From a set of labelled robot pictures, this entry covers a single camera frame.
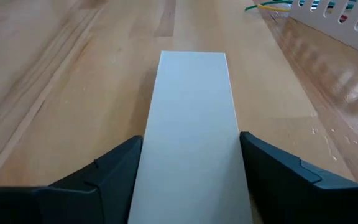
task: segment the white board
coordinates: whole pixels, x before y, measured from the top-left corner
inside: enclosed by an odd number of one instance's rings
[[[224,53],[161,53],[129,223],[252,223]]]

